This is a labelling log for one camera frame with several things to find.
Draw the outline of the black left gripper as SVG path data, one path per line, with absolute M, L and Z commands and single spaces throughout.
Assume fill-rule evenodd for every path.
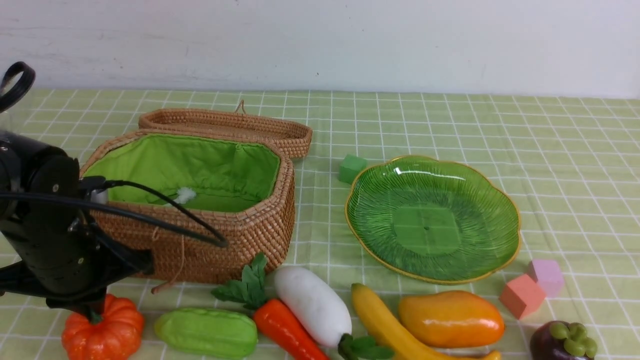
M 109 285 L 154 272 L 150 250 L 115 241 L 87 210 L 36 210 L 1 213 L 1 233 L 20 257 L 1 269 L 2 294 L 40 297 L 51 309 L 100 321 Z

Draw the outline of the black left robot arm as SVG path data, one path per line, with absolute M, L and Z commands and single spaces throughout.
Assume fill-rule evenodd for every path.
M 88 209 L 102 177 L 81 180 L 57 146 L 1 134 L 1 234 L 20 260 L 1 269 L 1 292 L 45 299 L 98 324 L 109 285 L 154 273 L 153 253 L 119 243 Z

